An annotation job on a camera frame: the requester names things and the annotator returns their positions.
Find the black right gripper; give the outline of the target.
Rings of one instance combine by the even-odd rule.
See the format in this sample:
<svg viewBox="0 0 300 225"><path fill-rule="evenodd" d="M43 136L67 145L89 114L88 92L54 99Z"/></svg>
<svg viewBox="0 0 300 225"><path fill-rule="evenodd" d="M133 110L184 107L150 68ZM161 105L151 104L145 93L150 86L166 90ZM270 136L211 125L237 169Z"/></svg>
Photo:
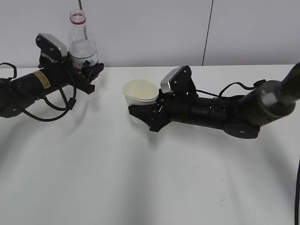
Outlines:
<svg viewBox="0 0 300 225"><path fill-rule="evenodd" d="M130 105L129 114L158 132L171 122L190 123L191 104L198 98L196 92L163 93L159 91L156 105Z"/></svg>

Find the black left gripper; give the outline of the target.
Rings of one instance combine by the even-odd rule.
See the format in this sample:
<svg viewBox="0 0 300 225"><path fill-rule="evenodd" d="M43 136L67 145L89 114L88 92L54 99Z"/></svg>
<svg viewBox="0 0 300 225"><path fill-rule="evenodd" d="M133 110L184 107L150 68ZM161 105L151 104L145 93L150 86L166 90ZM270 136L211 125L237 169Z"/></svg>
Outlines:
<svg viewBox="0 0 300 225"><path fill-rule="evenodd" d="M104 63L97 63L90 67L76 69L68 56L56 63L40 56L38 67L52 87L71 85L89 95L95 91L95 85L91 82L98 78L104 66Z"/></svg>

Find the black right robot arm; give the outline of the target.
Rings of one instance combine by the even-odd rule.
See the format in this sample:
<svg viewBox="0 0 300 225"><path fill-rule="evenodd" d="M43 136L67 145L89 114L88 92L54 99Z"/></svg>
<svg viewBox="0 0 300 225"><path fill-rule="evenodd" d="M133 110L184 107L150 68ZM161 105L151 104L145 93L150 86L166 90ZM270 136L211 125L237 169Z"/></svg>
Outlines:
<svg viewBox="0 0 300 225"><path fill-rule="evenodd" d="M294 111L300 98L300 66L296 64L282 81L260 80L244 89L248 94L199 97L191 68L181 66L161 81L153 104L131 105L128 110L152 132L179 122L223 130L241 139L255 139L262 126Z"/></svg>

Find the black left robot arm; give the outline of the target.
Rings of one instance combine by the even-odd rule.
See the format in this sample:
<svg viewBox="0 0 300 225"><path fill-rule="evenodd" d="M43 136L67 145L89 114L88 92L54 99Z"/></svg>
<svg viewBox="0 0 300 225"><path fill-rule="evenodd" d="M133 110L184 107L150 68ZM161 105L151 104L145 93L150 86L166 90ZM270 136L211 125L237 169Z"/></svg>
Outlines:
<svg viewBox="0 0 300 225"><path fill-rule="evenodd" d="M3 118L16 117L21 113L42 121L51 122L65 116L73 109L76 103L77 90L91 94L95 86L91 83L104 70L103 63L96 63L94 66L84 67L78 72L69 56L62 57L57 62L40 56L39 70L17 77L16 66L11 65L14 75L0 80L0 115ZM47 95L59 91L64 107L52 104ZM37 100L44 100L52 109L61 111L61 115L43 119L27 111Z"/></svg>

